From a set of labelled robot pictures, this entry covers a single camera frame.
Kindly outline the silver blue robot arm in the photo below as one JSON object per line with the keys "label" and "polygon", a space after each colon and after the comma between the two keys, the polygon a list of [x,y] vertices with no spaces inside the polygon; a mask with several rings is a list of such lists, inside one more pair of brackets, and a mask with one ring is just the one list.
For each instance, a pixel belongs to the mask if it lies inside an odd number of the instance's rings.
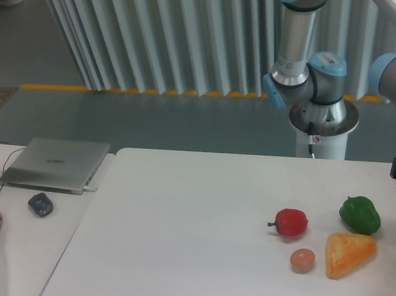
{"label": "silver blue robot arm", "polygon": [[[308,51],[316,15],[326,1],[280,0],[285,11],[278,59],[262,82],[272,105],[290,107],[296,155],[339,161],[345,157],[347,138],[358,126],[359,114],[343,98],[344,58],[329,51]],[[383,54],[372,63],[369,82],[396,105],[396,54]],[[396,184],[396,157],[390,176]]]}

